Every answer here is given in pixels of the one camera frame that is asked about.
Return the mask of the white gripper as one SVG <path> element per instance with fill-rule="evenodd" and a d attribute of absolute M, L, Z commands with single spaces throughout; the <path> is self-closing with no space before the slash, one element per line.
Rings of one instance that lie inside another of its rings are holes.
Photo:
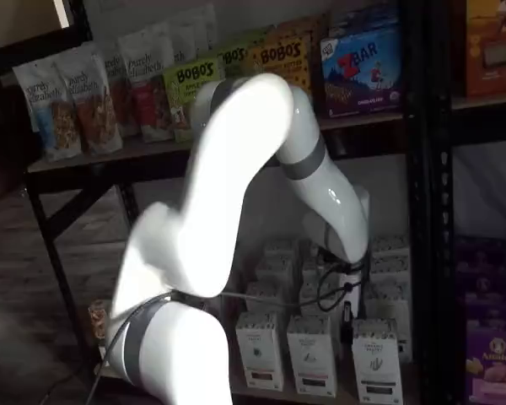
<path fill-rule="evenodd" d="M 339 286 L 343 287 L 342 338 L 353 337 L 352 305 L 359 305 L 363 275 L 361 271 L 344 273 L 339 277 Z"/>

